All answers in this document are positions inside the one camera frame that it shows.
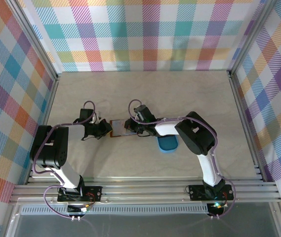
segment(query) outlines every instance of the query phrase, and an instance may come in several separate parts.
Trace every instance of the plaid wall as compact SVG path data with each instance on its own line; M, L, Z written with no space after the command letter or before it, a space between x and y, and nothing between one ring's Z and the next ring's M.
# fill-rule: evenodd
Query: plaid wall
M281 194L281 0L237 75L260 158Z
M32 0L33 13L20 2L64 71L181 71L231 67L265 0Z
M0 0L0 229L14 185L25 176L52 82L6 2Z

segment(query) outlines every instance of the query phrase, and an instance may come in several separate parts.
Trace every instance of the checkered pattern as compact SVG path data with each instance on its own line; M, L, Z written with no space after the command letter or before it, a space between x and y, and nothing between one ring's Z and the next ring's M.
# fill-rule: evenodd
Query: checkered pattern
M5 0L0 0L0 230L14 186L26 174L52 82Z
M23 0L20 1L32 19ZM244 35L244 42L258 15L259 10L248 29L244 28L246 32L240 33L243 22L250 21L247 15L250 7L256 4L260 8L264 1L32 0L32 3L65 71L181 71L227 69L238 45L237 36ZM41 37L35 22L30 21Z
M237 74L260 158L281 194L281 0Z

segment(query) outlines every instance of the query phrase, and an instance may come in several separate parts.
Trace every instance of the mounting plate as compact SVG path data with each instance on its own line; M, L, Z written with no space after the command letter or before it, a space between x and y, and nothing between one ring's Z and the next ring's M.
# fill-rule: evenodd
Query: mounting plate
M97 202L101 201L102 186L83 186L83 196L65 195L62 193L58 194L57 202L69 202L69 201L82 201L82 202Z
M190 200L191 201L209 201L210 199L206 196L205 194L205 188L204 185L189 185L189 194L190 194ZM217 199L214 201L225 201L226 198L222 194L225 192L227 194L227 200L233 200L234 199L234 194L232 193L233 189L231 185L226 184L222 190L221 190L221 195L217 196Z

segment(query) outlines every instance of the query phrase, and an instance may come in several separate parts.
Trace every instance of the plaid fabric backdrop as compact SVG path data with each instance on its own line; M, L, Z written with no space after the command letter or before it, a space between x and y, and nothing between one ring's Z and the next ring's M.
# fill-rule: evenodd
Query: plaid fabric backdrop
M32 0L31 11L20 0L52 62L68 72L228 69L264 2Z
M52 82L5 0L0 0L0 229L14 185L25 176Z
M260 157L281 194L281 0L237 74Z

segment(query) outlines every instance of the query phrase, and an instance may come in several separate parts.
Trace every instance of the blue bowl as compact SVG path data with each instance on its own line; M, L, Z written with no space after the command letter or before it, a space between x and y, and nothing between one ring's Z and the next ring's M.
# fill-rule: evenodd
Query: blue bowl
M163 153L172 153L178 147L178 139L175 135L165 136L165 137L157 137L159 149Z

